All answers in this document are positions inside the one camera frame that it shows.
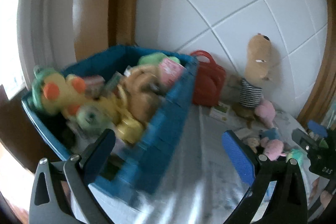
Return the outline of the person's right hand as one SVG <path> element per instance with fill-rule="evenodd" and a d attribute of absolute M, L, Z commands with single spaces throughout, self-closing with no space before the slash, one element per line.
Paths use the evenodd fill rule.
<path fill-rule="evenodd" d="M 320 177 L 318 177 L 316 180 L 312 183 L 312 190 L 309 196 L 309 202 L 312 202 L 313 198 L 315 197 L 318 189 L 318 183 L 319 183 Z M 323 209 L 326 209 L 328 204 L 331 202 L 331 199 L 333 198 L 333 195 L 330 194 L 328 191 L 324 190 L 321 195 L 319 196 L 320 202 L 323 206 Z"/>

